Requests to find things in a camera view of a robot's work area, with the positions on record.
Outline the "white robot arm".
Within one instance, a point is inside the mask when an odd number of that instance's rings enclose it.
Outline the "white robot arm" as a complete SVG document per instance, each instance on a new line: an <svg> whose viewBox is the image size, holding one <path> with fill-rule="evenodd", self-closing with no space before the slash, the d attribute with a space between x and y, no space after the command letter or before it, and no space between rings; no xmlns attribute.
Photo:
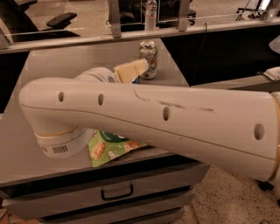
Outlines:
<svg viewBox="0 0 280 224"><path fill-rule="evenodd" d="M101 130L278 182L278 93L100 82L108 72L37 79L20 90L19 105L49 158L71 157Z"/></svg>

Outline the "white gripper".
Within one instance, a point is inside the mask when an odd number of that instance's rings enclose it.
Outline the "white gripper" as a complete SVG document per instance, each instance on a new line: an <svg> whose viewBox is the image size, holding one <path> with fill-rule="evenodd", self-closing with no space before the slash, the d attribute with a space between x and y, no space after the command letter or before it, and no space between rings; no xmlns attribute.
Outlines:
<svg viewBox="0 0 280 224"><path fill-rule="evenodd" d="M108 82L108 83L131 83L149 68L146 59L137 59L114 67L115 74L105 67L88 69L76 77L80 81Z"/></svg>

